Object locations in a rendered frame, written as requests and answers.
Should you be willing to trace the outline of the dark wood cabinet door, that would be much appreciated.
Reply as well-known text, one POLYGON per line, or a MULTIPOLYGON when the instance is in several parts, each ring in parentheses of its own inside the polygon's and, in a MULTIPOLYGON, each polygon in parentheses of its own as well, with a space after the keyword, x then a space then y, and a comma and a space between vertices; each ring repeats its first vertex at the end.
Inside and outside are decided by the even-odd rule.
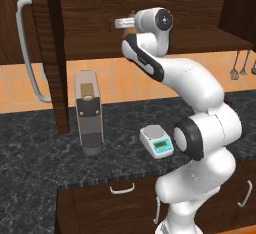
MULTIPOLYGON (((0 0, 0 65, 24 62, 16 24, 17 1, 0 0)), ((31 5, 23 8, 22 16, 30 60, 39 63, 41 55, 31 5)))
POLYGON ((32 0, 32 13, 57 131, 59 134, 68 133, 66 57, 60 0, 32 0))

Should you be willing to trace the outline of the grey coffee machine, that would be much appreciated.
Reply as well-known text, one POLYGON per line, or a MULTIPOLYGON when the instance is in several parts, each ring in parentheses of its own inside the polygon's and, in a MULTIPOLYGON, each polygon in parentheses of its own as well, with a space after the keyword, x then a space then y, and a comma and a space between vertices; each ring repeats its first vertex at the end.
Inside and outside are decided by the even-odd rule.
POLYGON ((75 74, 75 104, 80 144, 85 154, 102 152, 103 119, 101 95, 96 73, 82 70, 75 74))

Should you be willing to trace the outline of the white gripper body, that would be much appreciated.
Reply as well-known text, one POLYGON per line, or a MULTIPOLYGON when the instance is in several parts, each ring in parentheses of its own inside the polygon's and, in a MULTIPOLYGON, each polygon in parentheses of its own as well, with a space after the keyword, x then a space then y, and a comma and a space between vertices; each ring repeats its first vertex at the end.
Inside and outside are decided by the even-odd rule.
POLYGON ((133 17, 120 18, 115 20, 116 29, 133 28, 134 26, 135 26, 135 21, 133 17))

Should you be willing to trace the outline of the dark wood wall cabinet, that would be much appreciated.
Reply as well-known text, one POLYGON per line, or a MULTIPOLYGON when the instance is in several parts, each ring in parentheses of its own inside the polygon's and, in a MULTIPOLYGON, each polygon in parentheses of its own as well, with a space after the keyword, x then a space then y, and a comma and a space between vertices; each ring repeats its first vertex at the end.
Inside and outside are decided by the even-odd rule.
POLYGON ((256 47, 256 0, 224 0, 218 27, 256 47))
POLYGON ((251 49, 253 44, 218 27, 224 0, 60 0, 69 60, 120 57, 123 31, 114 21, 164 7, 174 17, 170 54, 251 49))

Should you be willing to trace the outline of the hanging slotted spatula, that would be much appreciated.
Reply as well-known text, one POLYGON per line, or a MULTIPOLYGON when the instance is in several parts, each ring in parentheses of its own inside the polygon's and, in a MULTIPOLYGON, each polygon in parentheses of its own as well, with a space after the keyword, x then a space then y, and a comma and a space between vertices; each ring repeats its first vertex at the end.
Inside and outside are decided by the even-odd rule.
MULTIPOLYGON (((240 51, 237 51, 237 53, 236 53, 236 57, 237 58, 239 57, 239 54, 240 54, 240 51)), ((237 64, 237 61, 238 61, 237 58, 235 59, 234 65, 233 65, 233 67, 232 67, 232 69, 230 71, 230 78, 232 80, 238 80, 239 79, 239 73, 238 73, 238 71, 236 69, 236 64, 237 64)))

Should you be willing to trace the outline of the white digital scale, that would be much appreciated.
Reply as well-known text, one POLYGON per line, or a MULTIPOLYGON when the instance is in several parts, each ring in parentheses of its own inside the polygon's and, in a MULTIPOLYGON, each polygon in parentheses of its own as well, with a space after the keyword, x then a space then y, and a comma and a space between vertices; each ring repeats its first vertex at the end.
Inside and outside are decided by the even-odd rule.
POLYGON ((141 128, 140 141, 154 159, 162 159, 174 153, 171 138, 160 125, 141 128))

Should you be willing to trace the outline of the dark wood cupboard door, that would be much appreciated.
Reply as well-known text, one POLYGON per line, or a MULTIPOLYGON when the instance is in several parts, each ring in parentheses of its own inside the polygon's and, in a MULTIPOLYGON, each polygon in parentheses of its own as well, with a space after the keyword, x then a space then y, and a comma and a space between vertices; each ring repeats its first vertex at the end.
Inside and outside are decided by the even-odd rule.
POLYGON ((237 161, 232 177, 198 210, 195 223, 204 234, 256 225, 256 159, 237 161), (240 208, 237 203, 247 193, 247 180, 251 180, 253 190, 246 205, 240 208))

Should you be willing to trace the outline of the dark wood drawer front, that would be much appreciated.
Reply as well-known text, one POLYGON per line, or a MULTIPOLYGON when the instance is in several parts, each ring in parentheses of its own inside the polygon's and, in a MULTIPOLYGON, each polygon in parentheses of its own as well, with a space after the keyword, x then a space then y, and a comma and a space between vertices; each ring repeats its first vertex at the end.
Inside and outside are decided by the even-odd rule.
POLYGON ((135 178, 73 190, 81 234, 154 234, 156 177, 135 178), (113 195, 109 187, 135 190, 113 195))

